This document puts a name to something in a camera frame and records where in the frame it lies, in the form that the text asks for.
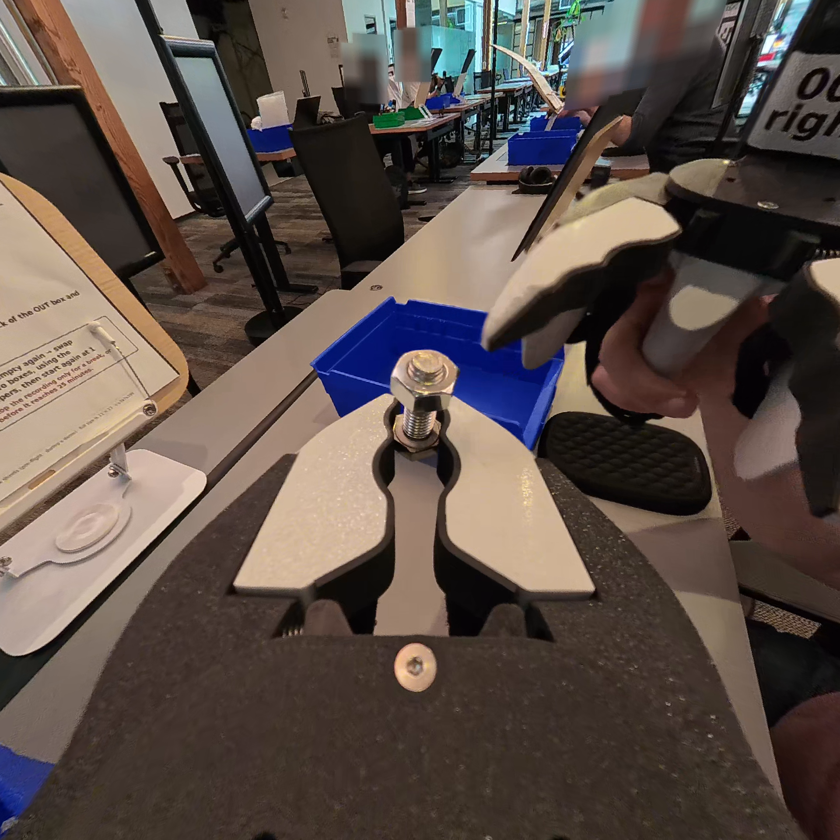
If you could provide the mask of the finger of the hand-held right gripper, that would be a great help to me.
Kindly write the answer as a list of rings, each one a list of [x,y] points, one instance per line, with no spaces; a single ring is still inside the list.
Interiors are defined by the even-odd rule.
[[[772,333],[789,358],[743,431],[733,464],[744,480],[798,466],[811,514],[838,518],[839,260],[821,259],[770,304]]]
[[[638,197],[557,227],[530,249],[488,311],[483,349],[520,341],[526,369],[546,364],[610,284],[657,275],[681,232],[664,207]]]

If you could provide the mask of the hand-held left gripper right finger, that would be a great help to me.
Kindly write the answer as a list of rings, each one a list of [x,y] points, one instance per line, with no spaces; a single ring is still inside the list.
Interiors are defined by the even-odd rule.
[[[453,397],[439,460],[451,457],[437,515],[455,560],[519,603],[587,600],[595,586],[536,460],[520,440]]]

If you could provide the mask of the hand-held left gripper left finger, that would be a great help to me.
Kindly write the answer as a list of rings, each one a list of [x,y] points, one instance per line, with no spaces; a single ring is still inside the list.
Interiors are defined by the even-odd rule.
[[[234,589],[312,601],[385,539],[392,500],[375,457],[392,442],[382,395],[325,427],[298,452]]]

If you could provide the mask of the silver hex nut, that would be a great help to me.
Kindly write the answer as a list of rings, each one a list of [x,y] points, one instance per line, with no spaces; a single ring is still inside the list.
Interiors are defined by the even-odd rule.
[[[421,439],[408,437],[404,430],[404,415],[397,415],[393,425],[395,450],[411,461],[423,461],[436,457],[438,452],[441,423],[434,421],[428,436]]]

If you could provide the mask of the silver hex bolt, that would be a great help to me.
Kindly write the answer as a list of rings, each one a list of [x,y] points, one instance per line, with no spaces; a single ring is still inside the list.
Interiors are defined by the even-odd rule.
[[[458,366],[435,350],[405,353],[395,364],[391,390],[404,415],[404,430],[410,438],[429,435],[439,414],[448,409],[459,378]]]

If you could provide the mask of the person's right forearm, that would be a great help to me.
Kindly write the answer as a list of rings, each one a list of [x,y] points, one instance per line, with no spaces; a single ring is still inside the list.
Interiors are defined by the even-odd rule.
[[[698,382],[695,387],[723,505],[752,541],[798,571],[837,589],[838,525],[811,514],[798,466],[757,479],[738,477],[734,450],[748,419],[732,405],[732,385]]]

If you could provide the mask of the person's right hand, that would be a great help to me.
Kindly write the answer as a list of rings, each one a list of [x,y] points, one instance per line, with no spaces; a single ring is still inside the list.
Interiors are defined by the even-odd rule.
[[[633,413],[688,418],[712,404],[732,410],[740,348],[767,322],[774,296],[744,302],[682,373],[669,379],[648,366],[642,345],[674,278],[674,271],[665,269],[637,287],[632,305],[604,337],[592,385],[610,403]]]

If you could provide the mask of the wooden document stand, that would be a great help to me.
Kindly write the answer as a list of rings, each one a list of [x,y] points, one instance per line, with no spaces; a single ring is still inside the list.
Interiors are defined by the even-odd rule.
[[[50,644],[205,489],[200,469],[128,452],[125,441],[32,509],[47,505],[3,543],[4,654],[24,657]]]
[[[634,113],[644,91],[644,88],[638,88],[616,94],[595,111],[569,160],[563,166],[559,178],[513,253],[512,261],[539,242],[548,227],[566,212],[603,151],[609,143],[615,143],[613,135],[616,126],[624,116]]]

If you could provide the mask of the black wrist rest pad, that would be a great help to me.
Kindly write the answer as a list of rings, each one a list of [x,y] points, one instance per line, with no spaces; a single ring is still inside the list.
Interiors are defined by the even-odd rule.
[[[711,473],[689,437],[649,423],[565,412],[551,417],[539,439],[547,459],[582,493],[669,516],[692,516],[711,501]]]

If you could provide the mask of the black office chair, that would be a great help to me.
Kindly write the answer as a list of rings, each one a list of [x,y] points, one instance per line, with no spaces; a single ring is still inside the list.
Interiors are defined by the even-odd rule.
[[[181,106],[176,103],[160,102],[161,110],[167,121],[176,149],[177,156],[167,156],[163,162],[168,164],[181,186],[184,195],[193,210],[211,218],[226,218],[224,205],[219,198],[215,185],[198,153],[197,144],[186,124]],[[293,148],[271,152],[257,152],[259,163],[289,162],[297,156]],[[182,167],[186,173],[190,186],[186,185],[182,175]],[[212,265],[216,273],[224,272],[223,260],[229,259],[239,249],[236,238],[228,240],[213,259]]]
[[[405,243],[403,213],[366,118],[290,132],[292,146],[329,228],[343,290],[356,287]]]

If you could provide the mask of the printed paper sheet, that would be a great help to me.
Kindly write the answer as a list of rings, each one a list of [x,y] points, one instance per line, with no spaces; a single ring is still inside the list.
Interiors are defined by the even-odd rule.
[[[183,352],[53,204],[2,176],[1,524],[186,391]]]

